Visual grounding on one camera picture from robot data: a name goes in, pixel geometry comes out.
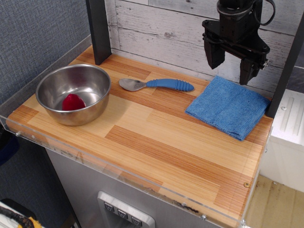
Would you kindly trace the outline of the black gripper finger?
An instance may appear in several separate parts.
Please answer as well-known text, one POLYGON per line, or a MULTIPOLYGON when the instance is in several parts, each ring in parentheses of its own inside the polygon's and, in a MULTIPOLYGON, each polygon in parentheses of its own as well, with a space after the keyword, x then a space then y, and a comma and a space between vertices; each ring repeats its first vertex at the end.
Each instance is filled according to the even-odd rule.
POLYGON ((240 85, 247 85, 248 82, 257 76, 259 72, 258 64, 250 58, 244 58, 240 63, 240 85))
POLYGON ((211 69, 217 68, 225 61, 225 50, 221 48, 222 43, 204 39, 206 58, 211 69))

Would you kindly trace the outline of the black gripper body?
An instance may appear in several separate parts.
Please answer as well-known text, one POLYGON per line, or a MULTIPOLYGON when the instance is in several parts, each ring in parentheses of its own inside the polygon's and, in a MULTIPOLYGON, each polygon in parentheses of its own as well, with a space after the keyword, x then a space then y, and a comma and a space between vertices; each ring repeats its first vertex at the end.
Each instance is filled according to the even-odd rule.
POLYGON ((220 12, 219 21, 205 20, 202 26, 205 29, 203 40, 223 42, 221 48, 239 59, 250 58, 264 68, 268 59, 270 47, 259 37, 257 23, 253 11, 233 15, 220 12))

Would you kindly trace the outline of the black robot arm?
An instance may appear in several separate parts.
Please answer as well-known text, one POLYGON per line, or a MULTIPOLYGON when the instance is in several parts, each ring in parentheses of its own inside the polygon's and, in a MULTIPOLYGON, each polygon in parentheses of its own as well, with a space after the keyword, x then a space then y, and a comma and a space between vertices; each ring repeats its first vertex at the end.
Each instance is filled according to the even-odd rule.
POLYGON ((225 53, 240 58, 239 83, 247 85, 264 69, 270 47, 260 38, 261 0, 219 0, 219 20, 205 20, 202 26, 208 65, 215 69, 225 61, 225 53))

